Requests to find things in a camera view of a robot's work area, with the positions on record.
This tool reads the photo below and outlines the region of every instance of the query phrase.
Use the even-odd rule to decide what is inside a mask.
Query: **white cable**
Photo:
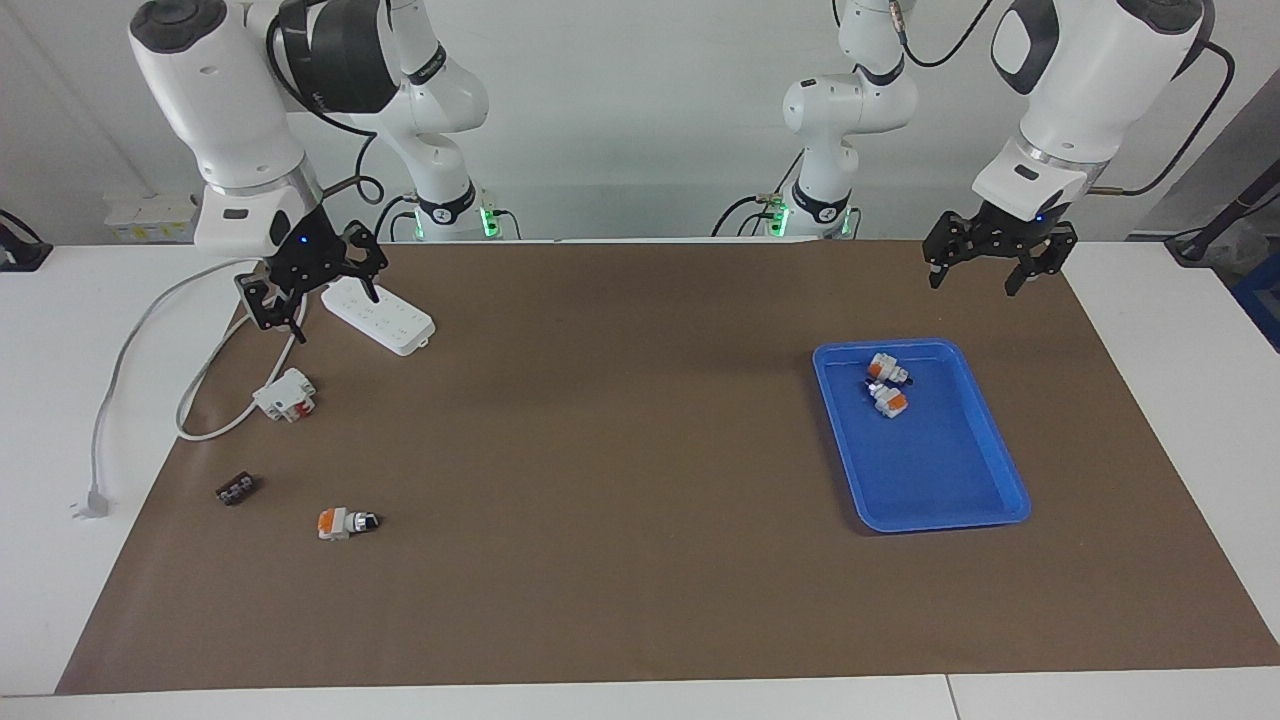
[[[189,278],[178,282],[169,290],[160,293],[151,301],[146,311],[142,313],[142,318],[138,319],[133,329],[129,331],[128,337],[124,338],[124,345],[120,346],[120,352],[115,356],[115,366],[111,369],[111,382],[106,386],[106,396],[102,397],[102,404],[97,407],[97,416],[93,419],[93,438],[90,446],[90,486],[88,496],[84,502],[77,506],[77,515],[83,518],[101,518],[106,515],[106,500],[101,495],[101,486],[99,483],[99,446],[102,441],[102,423],[106,419],[106,409],[111,404],[111,398],[115,396],[115,386],[120,382],[120,368],[124,366],[124,355],[129,351],[129,346],[133,345],[134,338],[138,337],[138,332],[142,331],[142,325],[155,314],[157,309],[174,293],[177,293],[183,287],[198,281],[200,278],[211,275],[218,270],[230,268],[232,265],[238,265],[241,263],[248,263],[250,260],[228,260],[225,263],[219,263],[212,268],[207,268],[191,275]]]
[[[307,319],[307,296],[303,295],[302,304],[298,309],[298,325],[301,327],[306,319]],[[187,429],[183,427],[187,420],[187,414],[191,413],[191,402],[195,398],[196,388],[198,388],[200,383],[205,380],[205,375],[209,374],[209,368],[212,366],[214,360],[216,360],[218,355],[221,354],[223,347],[227,346],[227,342],[232,338],[232,336],[236,334],[236,331],[241,329],[241,327],[243,327],[244,323],[247,322],[248,322],[248,315],[244,315],[239,320],[236,320],[236,324],[233,324],[227,331],[227,334],[223,336],[223,340],[218,342],[218,347],[215,347],[212,354],[209,355],[209,360],[205,360],[205,364],[201,365],[200,372],[196,373],[195,378],[192,378],[191,384],[188,384],[187,389],[183,391],[182,398],[178,401],[178,410],[174,414],[174,424],[178,425],[178,437],[180,437],[182,439],[189,442],[206,442],[215,438],[220,438],[224,434],[238,428],[241,423],[243,423],[244,420],[248,420],[248,416],[252,415],[253,410],[257,407],[256,402],[250,402],[248,407],[246,407],[244,411],[241,413],[234,420],[207,434],[193,436],[188,433]],[[276,378],[280,377],[280,370],[284,368],[284,363],[289,357],[289,351],[293,350],[293,345],[296,342],[297,337],[293,336],[293,333],[289,333],[289,340],[284,342],[284,350],[280,351],[280,357],[276,359],[275,366],[271,368],[271,374],[266,377],[266,382],[262,383],[262,387],[274,383]]]

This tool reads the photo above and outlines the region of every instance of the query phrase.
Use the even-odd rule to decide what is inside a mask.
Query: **small electrical component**
[[[257,492],[260,484],[261,483],[259,483],[253,475],[250,475],[248,473],[241,473],[239,475],[236,475],[236,479],[218,488],[218,492],[215,495],[218,496],[218,500],[223,502],[223,505],[230,507],[233,505],[239,505],[241,502],[244,502],[246,497]]]
[[[876,357],[872,357],[872,364],[867,366],[867,374],[872,379],[882,383],[893,383],[900,386],[914,384],[915,380],[911,379],[911,374],[906,372],[897,364],[897,357],[888,355],[887,352],[877,352]]]
[[[380,524],[381,520],[372,512],[352,512],[346,507],[330,507],[320,514],[316,530],[320,533],[320,539],[339,541],[376,530]]]
[[[906,396],[902,395],[902,391],[896,387],[890,387],[884,383],[874,380],[867,380],[867,392],[869,392],[872,400],[876,401],[876,410],[879,410],[879,414],[884,415],[890,420],[897,418],[904,410],[906,410]]]
[[[311,400],[316,388],[297,368],[289,368],[280,379],[253,393],[259,410],[273,420],[296,423],[315,411]]]

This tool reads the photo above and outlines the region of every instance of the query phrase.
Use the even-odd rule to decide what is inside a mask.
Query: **extension cord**
[[[330,313],[401,357],[426,347],[435,334],[435,322],[430,315],[384,287],[378,288],[379,301],[372,302],[365,293],[364,283],[356,278],[333,283],[320,300]]]

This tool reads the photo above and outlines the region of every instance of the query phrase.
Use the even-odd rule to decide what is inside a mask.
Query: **green light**
[[[498,233],[502,232],[502,228],[498,227],[498,218],[488,208],[480,208],[480,222],[484,223],[485,237],[498,237]]]
[[[769,234],[773,237],[782,237],[787,234],[787,220],[791,219],[791,208],[783,206],[781,211],[774,213],[773,222],[769,223]]]

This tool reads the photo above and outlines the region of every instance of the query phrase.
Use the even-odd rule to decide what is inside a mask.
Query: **white power strip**
[[[378,302],[371,302],[365,286],[356,278],[342,278],[320,295],[330,313],[378,341],[401,357],[425,347],[435,334],[435,322],[426,313],[378,287]]]

